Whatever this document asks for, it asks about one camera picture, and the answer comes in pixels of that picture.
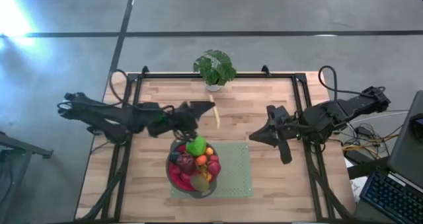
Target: gray bowl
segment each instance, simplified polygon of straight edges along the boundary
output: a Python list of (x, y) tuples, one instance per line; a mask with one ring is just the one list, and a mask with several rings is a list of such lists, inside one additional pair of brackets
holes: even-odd
[[(171, 150), (169, 151), (169, 155), (167, 156), (167, 160), (166, 160), (166, 175), (167, 175), (167, 179), (169, 180), (169, 182), (172, 184), (172, 186), (174, 186), (177, 190), (179, 190), (179, 191), (181, 191), (181, 192), (184, 192), (184, 193), (186, 193), (186, 194), (190, 194), (193, 198), (198, 198), (198, 199), (200, 199), (200, 198), (205, 198), (205, 197), (207, 197), (207, 196), (209, 196), (210, 194), (212, 194), (213, 192), (214, 192), (214, 190), (216, 189), (216, 186), (217, 186), (217, 179), (215, 178), (211, 183), (210, 183), (210, 187), (209, 187), (209, 190), (207, 190), (207, 191), (205, 191), (205, 192), (199, 192), (199, 191), (186, 191), (186, 190), (183, 190), (183, 189), (181, 189), (181, 188), (179, 188), (173, 181), (172, 181), (172, 179), (170, 178), (170, 176), (169, 176), (169, 159), (170, 159), (170, 157), (171, 157), (171, 153), (173, 152), (173, 151), (175, 151), (176, 150), (176, 148), (178, 148), (180, 145), (184, 145), (185, 144), (185, 142), (183, 142), (183, 141), (179, 141), (179, 140), (174, 140), (173, 142), (172, 142), (172, 145), (171, 145)], [(210, 148), (212, 148), (213, 149), (213, 153), (215, 154), (215, 155), (217, 155), (217, 153), (216, 153), (216, 150), (209, 144), (209, 143), (207, 143), (207, 147), (210, 147)]]

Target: white pot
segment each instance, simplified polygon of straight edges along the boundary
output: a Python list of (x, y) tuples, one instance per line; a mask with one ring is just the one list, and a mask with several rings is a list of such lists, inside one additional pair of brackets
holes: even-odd
[(208, 85), (206, 84), (206, 89), (210, 92), (218, 91), (222, 86), (221, 85)]

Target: wire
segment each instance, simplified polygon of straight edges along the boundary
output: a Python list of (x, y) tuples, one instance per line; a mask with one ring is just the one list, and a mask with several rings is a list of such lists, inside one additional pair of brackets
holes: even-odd
[(358, 135), (356, 133), (356, 130), (354, 129), (354, 127), (351, 125), (351, 123), (347, 122), (346, 125), (352, 130), (352, 135), (357, 138)]
[(394, 116), (394, 115), (400, 115), (400, 114), (406, 114), (406, 113), (408, 113), (408, 112), (397, 112), (397, 113), (393, 113), (393, 114), (384, 114), (384, 115), (372, 116), (370, 118), (364, 118), (364, 119), (356, 120), (356, 121), (353, 121), (353, 122), (350, 122), (350, 123), (354, 124), (354, 123), (366, 121), (366, 120), (369, 120), (369, 119), (381, 118), (381, 117), (384, 117), (384, 116)]
[(5, 157), (9, 160), (10, 183), (9, 183), (9, 187), (7, 188), (7, 191), (6, 191), (5, 195), (1, 198), (0, 207), (3, 205), (3, 202), (6, 200), (6, 197), (9, 195), (9, 192), (11, 191), (12, 183), (13, 183), (12, 161), (11, 161), (9, 155), (5, 155)]
[[(323, 82), (323, 80), (322, 80), (322, 72), (323, 72), (323, 70), (324, 69), (330, 69), (331, 71), (332, 71), (332, 74), (333, 74), (333, 81), (334, 81), (334, 88), (330, 88), (329, 86), (327, 86), (324, 82)], [(319, 82), (320, 82), (320, 84), (323, 86), (323, 87), (325, 87), (326, 89), (328, 89), (328, 90), (330, 90), (330, 91), (333, 91), (334, 92), (334, 100), (337, 100), (338, 99), (338, 93), (350, 93), (350, 94), (358, 94), (358, 95), (361, 95), (361, 96), (364, 96), (364, 97), (366, 97), (366, 98), (374, 98), (375, 96), (377, 96), (378, 94), (365, 94), (365, 93), (359, 93), (359, 92), (355, 92), (355, 91), (343, 91), (343, 90), (338, 90), (338, 77), (337, 77), (337, 75), (336, 75), (336, 71), (335, 71), (335, 69), (332, 67), (332, 66), (330, 66), (330, 65), (325, 65), (325, 66), (323, 66), (323, 67), (321, 67), (320, 69), (319, 69), (319, 74), (318, 74), (318, 77), (319, 77)], [(381, 93), (383, 93), (384, 91), (385, 91), (385, 87), (378, 87), (378, 89), (381, 91)]]
[[(402, 128), (402, 126), (403, 125), (401, 125), (401, 126), (399, 126), (397, 129), (395, 129), (394, 131), (392, 131), (390, 134), (388, 134), (388, 135), (386, 135), (385, 137), (382, 137), (382, 139), (386, 139), (386, 138), (389, 138), (389, 137), (391, 137), (396, 131), (398, 131), (400, 128)], [(347, 134), (347, 133), (344, 133), (344, 132), (340, 132), (341, 134), (344, 134), (344, 135), (346, 135), (346, 136), (349, 136), (349, 137), (353, 137), (352, 135), (349, 135), (349, 134)], [(363, 138), (358, 138), (358, 139), (361, 139), (361, 140), (364, 140), (364, 141), (373, 141), (373, 140), (371, 140), (371, 139), (363, 139)]]
[(343, 145), (343, 144), (344, 144), (344, 142), (343, 142), (343, 141), (341, 141), (341, 140), (339, 140), (339, 139), (332, 139), (332, 138), (328, 138), (328, 141), (337, 141), (337, 142), (341, 143), (341, 145)]
[(326, 149), (326, 143), (322, 143), (322, 144), (319, 144), (319, 145), (323, 145), (323, 148), (322, 148), (322, 150), (321, 150), (321, 153), (323, 153), (323, 151), (325, 151), (325, 149)]
[[(343, 143), (343, 145), (347, 145), (347, 146), (342, 146), (342, 150), (343, 151), (355, 151), (355, 150), (359, 150), (359, 149), (364, 149), (364, 150), (366, 150), (374, 159), (378, 159), (378, 158), (381, 158), (381, 155), (379, 154), (379, 147), (376, 145), (376, 144), (378, 144), (378, 143), (383, 143), (384, 144), (384, 146), (385, 146), (385, 150), (387, 151), (387, 154), (388, 155), (390, 155), (389, 154), (389, 150), (388, 150), (388, 146), (387, 146), (387, 144), (386, 144), (386, 141), (388, 141), (388, 140), (390, 140), (390, 139), (393, 139), (393, 138), (395, 138), (395, 137), (397, 137), (398, 136), (398, 134), (395, 134), (394, 135), (394, 133), (396, 132), (396, 131), (398, 131), (401, 127), (402, 127), (402, 125), (401, 126), (399, 126), (397, 129), (395, 129), (394, 131), (392, 131), (390, 134), (388, 134), (388, 135), (386, 135), (385, 137), (381, 137), (377, 132), (375, 132), (375, 130), (374, 130), (374, 128), (373, 128), (373, 126), (372, 125), (370, 125), (370, 124), (365, 124), (365, 123), (362, 123), (362, 124), (360, 124), (360, 126), (361, 127), (363, 127), (363, 128), (366, 128), (366, 129), (368, 129), (368, 130), (371, 130), (371, 132), (373, 133), (373, 135), (372, 135), (372, 137), (374, 138), (374, 139), (363, 139), (363, 138), (360, 138), (360, 137), (353, 137), (353, 136), (351, 136), (351, 135), (348, 135), (348, 134), (345, 134), (345, 133), (343, 133), (344, 135), (347, 135), (347, 136), (350, 136), (350, 137), (352, 137), (352, 139), (349, 139), (348, 141), (346, 141), (346, 142), (344, 142)], [(364, 141), (367, 141), (367, 143), (366, 144), (364, 144), (364, 145), (361, 145), (361, 144), (355, 144), (354, 142), (353, 143), (351, 143), (350, 144), (350, 141), (351, 140), (355, 140), (355, 141), (360, 141), (360, 140), (364, 140)], [(376, 149), (377, 149), (377, 151), (374, 151), (373, 149), (370, 149), (370, 147), (377, 147)]]
[[(132, 105), (128, 102), (125, 102), (122, 98), (119, 97), (119, 95), (116, 92), (116, 90), (114, 89), (114, 86), (113, 86), (113, 83), (112, 83), (113, 74), (115, 74), (116, 72), (121, 73), (125, 77), (126, 84), (129, 83), (129, 79), (128, 79), (128, 76), (125, 74), (125, 72), (122, 71), (121, 69), (117, 69), (117, 70), (115, 70), (115, 71), (113, 71), (109, 74), (108, 84), (109, 84), (110, 90), (112, 91), (112, 94), (119, 100), (119, 102), (116, 102), (114, 104), (91, 104), (91, 103), (88, 103), (88, 102), (65, 101), (65, 102), (58, 103), (58, 105), (57, 105), (58, 108), (62, 108), (61, 105), (72, 105), (72, 104), (83, 104), (83, 105), (87, 105), (87, 106), (97, 106), (97, 107), (111, 107), (111, 106), (116, 106), (116, 105), (119, 105), (119, 104), (124, 104), (126, 106), (130, 106), (132, 108), (135, 108), (137, 110), (144, 111), (144, 112), (147, 112), (147, 111), (152, 111), (152, 112), (153, 111), (164, 111), (164, 110), (170, 108), (172, 110), (172, 114), (174, 113), (174, 106), (173, 105), (167, 105), (167, 106), (164, 106), (162, 108), (140, 108), (139, 106), (134, 106), (134, 105)], [(129, 96), (131, 96), (131, 94), (132, 94), (132, 88), (129, 86)]]
[(94, 151), (96, 151), (97, 149), (100, 149), (101, 147), (104, 147), (105, 145), (107, 145), (109, 143), (110, 143), (110, 141), (107, 141), (107, 142), (103, 143), (102, 145), (95, 147), (94, 149), (91, 150), (90, 155), (92, 155), (94, 153)]

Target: fruit bowl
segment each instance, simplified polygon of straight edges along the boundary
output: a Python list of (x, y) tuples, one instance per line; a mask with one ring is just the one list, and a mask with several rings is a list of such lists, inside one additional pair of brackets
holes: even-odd
[[(216, 150), (209, 144), (206, 144), (207, 147), (210, 147), (213, 149), (213, 154), (217, 156)], [(193, 198), (205, 198), (213, 193), (213, 191), (216, 189), (217, 181), (216, 177), (218, 175), (212, 176), (209, 181), (209, 190), (206, 192), (199, 192), (194, 187), (192, 187), (191, 184), (184, 182), (180, 175), (177, 172), (174, 172), (176, 168), (178, 168), (175, 164), (170, 162), (170, 156), (173, 151), (179, 151), (181, 153), (184, 153), (186, 150), (186, 143), (182, 141), (173, 141), (171, 145), (171, 150), (169, 152), (169, 155), (167, 157), (166, 161), (166, 174), (167, 178), (169, 179), (169, 182), (179, 191), (190, 194)]]

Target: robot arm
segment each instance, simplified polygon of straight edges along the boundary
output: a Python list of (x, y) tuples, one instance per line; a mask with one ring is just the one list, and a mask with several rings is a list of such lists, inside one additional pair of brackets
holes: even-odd
[(195, 139), (197, 120), (215, 106), (214, 102), (183, 102), (171, 110), (160, 108), (156, 102), (144, 102), (137, 106), (115, 107), (92, 100), (84, 93), (65, 94), (65, 102), (58, 104), (59, 115), (69, 120), (80, 120), (90, 125), (93, 134), (101, 131), (110, 142), (122, 144), (128, 134), (139, 133), (146, 127), (152, 137), (174, 131), (177, 139)]
[(322, 144), (334, 130), (343, 130), (347, 122), (362, 114), (383, 112), (391, 101), (383, 90), (369, 87), (361, 95), (349, 100), (323, 102), (304, 110), (300, 117), (290, 116), (283, 106), (267, 106), (268, 121), (263, 128), (250, 135), (253, 141), (278, 146), (283, 164), (291, 162), (287, 139), (302, 138)]

